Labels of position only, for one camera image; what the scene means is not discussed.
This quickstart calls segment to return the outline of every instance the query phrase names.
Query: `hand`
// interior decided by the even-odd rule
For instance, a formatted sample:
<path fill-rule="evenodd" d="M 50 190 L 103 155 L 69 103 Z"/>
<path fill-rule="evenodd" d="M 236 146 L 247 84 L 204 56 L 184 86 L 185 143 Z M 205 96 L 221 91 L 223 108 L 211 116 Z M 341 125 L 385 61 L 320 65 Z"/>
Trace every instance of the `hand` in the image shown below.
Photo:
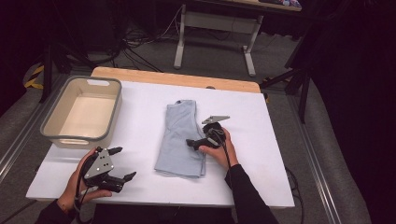
<path fill-rule="evenodd" d="M 77 187 L 77 182 L 78 182 L 78 174 L 79 171 L 81 170 L 82 164 L 84 163 L 85 160 L 88 159 L 93 153 L 95 153 L 95 148 L 93 148 L 91 151 L 89 151 L 82 159 L 79 161 L 77 169 L 69 178 L 69 182 L 67 183 L 66 189 L 64 190 L 64 193 L 61 195 L 61 197 L 58 199 L 58 206 L 61 207 L 62 211 L 64 211 L 66 214 L 68 214 L 70 211 L 74 209 L 74 198 L 76 195 L 76 187 Z M 84 181 L 81 179 L 80 180 L 80 185 L 79 185 L 79 192 L 82 192 L 83 190 L 87 189 L 87 186 L 84 184 Z M 84 202 L 86 203 L 92 199 L 95 198 L 101 198 L 101 197 L 111 197 L 111 191 L 106 190 L 106 189 L 97 189 L 95 191 L 87 193 L 84 198 Z"/>
<path fill-rule="evenodd" d="M 233 147 L 233 143 L 231 142 L 230 133 L 225 128 L 222 129 L 225 133 L 225 145 L 227 147 L 228 157 L 230 158 L 230 165 L 233 167 L 234 165 L 239 164 L 238 159 L 236 158 L 235 148 Z M 199 150 L 215 158 L 215 160 L 226 171 L 228 171 L 229 167 L 227 157 L 225 156 L 223 147 L 214 149 L 213 147 L 200 146 Z"/>

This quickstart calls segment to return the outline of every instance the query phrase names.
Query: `folded cloth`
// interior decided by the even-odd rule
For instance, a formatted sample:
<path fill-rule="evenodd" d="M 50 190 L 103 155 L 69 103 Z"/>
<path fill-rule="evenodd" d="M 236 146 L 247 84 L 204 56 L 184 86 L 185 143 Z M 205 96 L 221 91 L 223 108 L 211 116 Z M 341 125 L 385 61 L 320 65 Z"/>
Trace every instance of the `folded cloth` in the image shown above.
<path fill-rule="evenodd" d="M 186 139 L 202 139 L 195 120 L 196 103 L 180 100 L 168 105 L 165 133 L 154 169 L 171 175 L 198 178 L 205 174 L 205 154 L 187 146 Z"/>

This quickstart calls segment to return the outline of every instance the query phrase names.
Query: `person's right hand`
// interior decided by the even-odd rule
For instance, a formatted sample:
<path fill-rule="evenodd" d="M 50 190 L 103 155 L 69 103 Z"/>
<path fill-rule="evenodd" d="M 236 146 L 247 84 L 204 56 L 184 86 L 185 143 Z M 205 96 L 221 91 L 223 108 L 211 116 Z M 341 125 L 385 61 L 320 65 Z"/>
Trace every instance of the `person's right hand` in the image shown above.
<path fill-rule="evenodd" d="M 233 147 L 233 143 L 231 142 L 230 133 L 225 129 L 222 128 L 225 133 L 225 145 L 227 147 L 228 157 L 230 158 L 230 165 L 233 167 L 236 164 L 239 164 L 238 159 L 236 158 L 235 148 Z M 215 158 L 215 160 L 226 170 L 228 171 L 228 162 L 227 157 L 225 156 L 224 148 L 213 148 L 213 147 L 206 147 L 200 146 L 199 150 L 208 154 Z"/>

